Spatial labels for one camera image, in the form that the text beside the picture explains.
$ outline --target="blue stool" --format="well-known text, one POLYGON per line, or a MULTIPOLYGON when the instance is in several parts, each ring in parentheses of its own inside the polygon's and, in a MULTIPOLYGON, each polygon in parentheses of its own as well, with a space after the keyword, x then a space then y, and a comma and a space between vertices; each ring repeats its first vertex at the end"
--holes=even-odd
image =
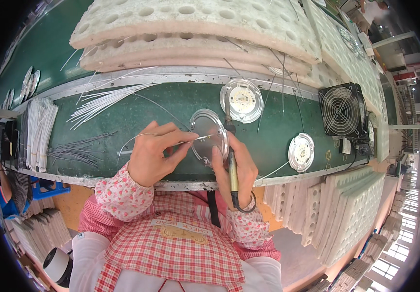
POLYGON ((30 176, 30 182, 32 183, 32 194, 33 200, 35 201, 70 192, 70 187, 63 187, 60 182, 53 182, 32 176, 30 176))

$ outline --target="pink checkered apron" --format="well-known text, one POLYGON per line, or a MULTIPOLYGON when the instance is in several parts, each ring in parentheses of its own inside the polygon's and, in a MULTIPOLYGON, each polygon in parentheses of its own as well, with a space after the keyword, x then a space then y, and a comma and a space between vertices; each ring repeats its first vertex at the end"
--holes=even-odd
POLYGON ((112 292, 122 269, 178 282, 219 285, 231 292, 242 291, 244 273, 230 237, 210 222, 196 219, 195 208, 189 193, 156 192, 148 210, 139 219, 125 223, 111 241, 95 291, 112 292), (183 232, 185 226, 210 230, 212 236, 203 235, 204 244, 190 238, 164 237, 157 226, 161 222, 179 222, 179 226, 184 226, 183 232))

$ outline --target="black strap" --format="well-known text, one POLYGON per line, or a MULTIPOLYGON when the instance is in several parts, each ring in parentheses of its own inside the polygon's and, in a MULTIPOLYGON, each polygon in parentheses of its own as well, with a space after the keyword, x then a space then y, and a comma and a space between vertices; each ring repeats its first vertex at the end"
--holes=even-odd
POLYGON ((220 219, 218 218, 217 200, 215 198, 215 191, 207 191, 207 200, 210 208, 211 223, 220 228, 220 219))

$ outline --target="red string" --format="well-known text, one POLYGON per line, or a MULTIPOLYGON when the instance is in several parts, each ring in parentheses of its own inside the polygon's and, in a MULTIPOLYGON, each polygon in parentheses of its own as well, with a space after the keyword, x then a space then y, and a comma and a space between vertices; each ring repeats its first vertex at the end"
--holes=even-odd
MULTIPOLYGON (((161 284, 160 289, 158 290, 158 292, 161 291, 161 289, 163 289, 163 286, 165 285, 166 281, 168 281, 168 279, 165 279, 165 281, 163 282, 163 284, 161 284)), ((186 290, 184 290, 183 285, 178 281, 179 286, 181 286, 181 289, 186 292, 186 290)))

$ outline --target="hand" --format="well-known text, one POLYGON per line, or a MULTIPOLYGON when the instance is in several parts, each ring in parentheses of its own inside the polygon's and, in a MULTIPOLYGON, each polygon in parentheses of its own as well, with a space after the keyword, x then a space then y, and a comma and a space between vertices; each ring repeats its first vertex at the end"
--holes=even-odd
POLYGON ((182 132, 173 123, 158 126, 156 121, 152 121, 140 132, 140 134, 143 133, 154 133, 158 136, 142 135, 135 138, 127 169, 131 178, 145 187, 152 186, 173 172, 178 163, 186 157, 192 142, 181 144, 179 149, 169 157, 163 155, 164 150, 176 143, 193 141, 199 137, 196 133, 182 132))
MULTIPOLYGON (((252 160, 245 144, 240 142, 231 132, 228 132, 228 136, 230 138, 230 146, 234 150, 237 163, 239 206, 244 209, 252 200, 252 186, 254 185, 254 181, 255 178, 257 178, 259 170, 255 166, 255 163, 252 160)), ((233 207, 233 202, 231 200, 230 176, 223 166, 224 161, 221 151, 218 147, 214 146, 212 154, 213 171, 215 172, 215 176, 217 178, 220 193, 225 199, 225 202, 230 210, 236 211, 236 208, 233 207)))

